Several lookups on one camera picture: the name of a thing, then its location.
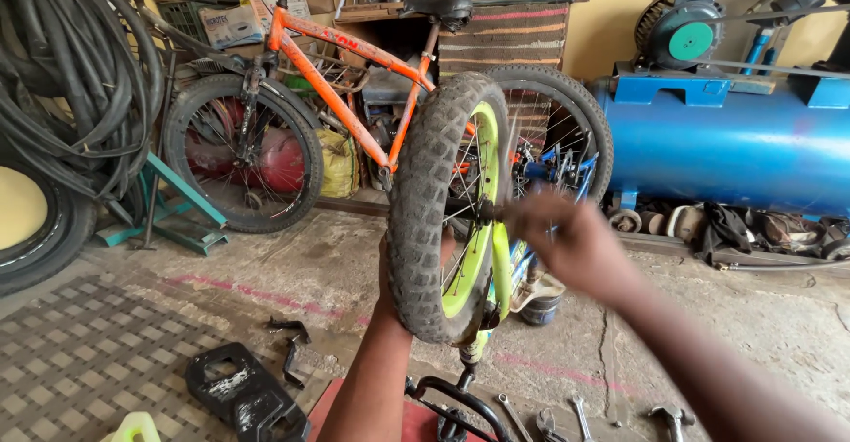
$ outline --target green crate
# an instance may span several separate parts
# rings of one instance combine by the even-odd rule
[[[207,38],[207,32],[204,30],[201,18],[198,16],[198,11],[200,9],[221,10],[226,9],[228,6],[187,2],[184,0],[156,0],[156,7],[159,9],[162,19],[169,25],[193,39],[209,45],[210,41]]]

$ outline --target human hand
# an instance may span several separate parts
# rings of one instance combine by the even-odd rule
[[[602,304],[617,308],[646,284],[595,205],[532,194],[506,207],[504,221],[511,237],[537,252],[549,274]]]
[[[455,241],[455,230],[452,225],[443,228],[443,234],[440,240],[440,267],[445,266],[445,262],[449,261],[452,253],[455,251],[457,242]],[[379,262],[378,262],[378,285],[380,293],[378,295],[378,306],[388,308],[393,314],[393,294],[389,290],[389,266],[387,264],[387,233],[383,234],[381,242],[378,244]]]

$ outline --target stained floor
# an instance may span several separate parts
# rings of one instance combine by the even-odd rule
[[[385,221],[314,210],[279,234],[231,233],[204,258],[166,240],[156,252],[90,243],[67,271],[0,301],[0,316],[78,274],[99,274],[127,291],[213,326],[255,347],[273,314],[298,318],[313,343],[300,362],[343,376],[377,299],[377,243]],[[689,259],[630,253],[632,261],[707,330],[790,382],[804,396],[850,420],[850,281],[805,273],[719,273]],[[410,372],[455,379],[456,350],[415,343]],[[555,409],[564,436],[580,439],[568,398],[586,401],[597,440],[667,440],[647,420],[655,404],[684,401],[632,331],[588,299],[567,295],[548,326],[510,317],[495,332],[479,368],[480,397],[507,393],[526,417]],[[622,428],[613,423],[621,422]],[[688,440],[707,440],[701,427]]]

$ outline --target bag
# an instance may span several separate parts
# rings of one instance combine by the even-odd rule
[[[331,198],[349,198],[360,185],[357,150],[352,138],[345,138],[330,130],[317,130],[321,140],[321,153],[325,162],[325,178],[321,195]]]

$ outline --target black saddle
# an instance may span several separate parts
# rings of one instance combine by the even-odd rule
[[[473,18],[472,0],[405,0],[399,16],[424,14],[457,32]]]

